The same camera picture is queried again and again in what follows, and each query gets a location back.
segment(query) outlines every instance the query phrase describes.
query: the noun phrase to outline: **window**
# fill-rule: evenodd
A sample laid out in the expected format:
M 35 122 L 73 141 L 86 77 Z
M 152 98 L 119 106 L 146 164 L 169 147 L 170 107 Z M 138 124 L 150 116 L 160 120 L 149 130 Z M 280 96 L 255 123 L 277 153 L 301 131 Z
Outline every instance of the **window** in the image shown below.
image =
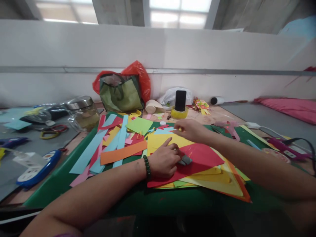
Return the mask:
M 149 0 L 154 28 L 203 29 L 211 0 Z
M 92 0 L 35 0 L 44 21 L 98 24 Z

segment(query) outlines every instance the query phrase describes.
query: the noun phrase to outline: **scissors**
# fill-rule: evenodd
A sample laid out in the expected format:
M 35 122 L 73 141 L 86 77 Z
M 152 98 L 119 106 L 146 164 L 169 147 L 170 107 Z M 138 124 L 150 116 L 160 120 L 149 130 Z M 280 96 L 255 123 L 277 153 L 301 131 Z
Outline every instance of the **scissors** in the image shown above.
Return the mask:
M 45 127 L 45 128 L 38 128 L 38 127 L 33 127 L 33 129 L 41 131 L 40 133 L 40 138 L 47 140 L 47 139 L 52 139 L 55 137 L 58 137 L 62 132 L 66 131 L 68 127 L 63 124 L 59 124 L 53 127 Z

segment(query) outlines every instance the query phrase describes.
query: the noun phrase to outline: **white cable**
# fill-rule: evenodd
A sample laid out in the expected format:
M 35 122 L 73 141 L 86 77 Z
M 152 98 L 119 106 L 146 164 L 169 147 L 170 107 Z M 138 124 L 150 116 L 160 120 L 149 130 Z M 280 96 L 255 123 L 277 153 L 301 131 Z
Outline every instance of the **white cable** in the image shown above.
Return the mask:
M 284 138 L 283 135 L 277 133 L 276 131 L 274 131 L 274 130 L 268 128 L 268 127 L 260 126 L 260 128 L 265 128 L 265 129 L 267 129 L 267 130 L 270 130 L 271 132 L 275 133 L 275 134 L 278 135 L 279 137 Z M 294 144 L 295 146 L 297 146 L 297 147 L 299 147 L 299 148 L 305 150 L 305 151 L 308 151 L 309 153 L 312 153 L 310 150 L 308 150 L 308 149 L 306 149 L 306 148 L 304 148 L 304 147 L 301 147 L 301 146 L 297 145 L 296 143 L 293 143 L 293 144 Z

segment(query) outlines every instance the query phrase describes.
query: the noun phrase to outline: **white wall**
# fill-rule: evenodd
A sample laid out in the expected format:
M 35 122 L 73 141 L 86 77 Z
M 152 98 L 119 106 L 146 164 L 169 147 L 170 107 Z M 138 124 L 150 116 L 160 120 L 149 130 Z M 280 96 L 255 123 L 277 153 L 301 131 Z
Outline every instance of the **white wall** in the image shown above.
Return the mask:
M 314 60 L 304 38 L 214 30 L 63 24 L 0 20 L 0 66 L 126 67 L 293 70 Z M 0 106 L 62 102 L 92 90 L 96 73 L 0 73 Z M 315 79 L 296 76 L 151 74 L 151 97 L 182 86 L 209 101 L 253 100 L 258 96 L 316 98 Z

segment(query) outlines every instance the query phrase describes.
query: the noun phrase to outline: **wooden table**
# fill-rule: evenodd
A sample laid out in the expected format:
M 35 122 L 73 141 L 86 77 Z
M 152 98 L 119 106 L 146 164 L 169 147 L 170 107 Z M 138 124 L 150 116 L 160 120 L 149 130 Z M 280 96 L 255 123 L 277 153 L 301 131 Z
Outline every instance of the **wooden table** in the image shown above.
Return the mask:
M 102 108 L 103 105 L 101 103 L 97 104 L 98 108 Z M 211 115 L 210 116 L 203 116 L 201 113 L 198 113 L 197 111 L 194 111 L 193 109 L 189 109 L 187 119 L 194 119 L 201 124 L 207 124 L 211 125 L 215 123 L 216 121 L 228 121 L 228 120 L 235 120 L 237 121 L 240 125 L 242 125 L 245 121 L 242 120 L 241 118 L 233 115 L 232 113 L 228 112 L 227 110 L 219 107 L 219 106 L 211 106 L 210 107 Z M 166 121 L 166 122 L 176 122 L 176 119 L 170 119 L 167 120 L 168 115 L 170 112 L 166 112 L 164 117 L 159 120 L 156 116 L 152 115 L 150 120 L 151 121 L 156 121 L 156 122 L 161 122 L 161 121 Z M 144 110 L 143 117 L 145 118 L 147 116 L 146 111 Z M 253 130 L 254 133 L 261 137 L 270 137 L 268 134 L 264 133 L 261 130 Z M 66 148 L 68 149 L 67 152 L 65 152 L 62 157 L 60 158 L 58 164 L 56 165 L 56 168 L 66 159 L 66 157 L 74 150 L 76 146 L 79 145 L 79 143 L 85 138 L 86 134 L 85 133 L 79 133 L 67 146 Z M 299 165 L 302 166 L 303 169 L 307 170 L 310 174 L 313 174 L 314 171 L 312 169 L 312 164 L 311 161 L 308 160 L 306 162 L 300 163 Z M 8 196 L 2 203 L 1 206 L 7 206 L 7 205 L 21 205 L 23 204 L 36 190 L 37 188 L 44 182 L 44 180 L 40 183 L 38 183 L 36 186 L 31 188 L 28 191 L 18 191 L 10 196 Z

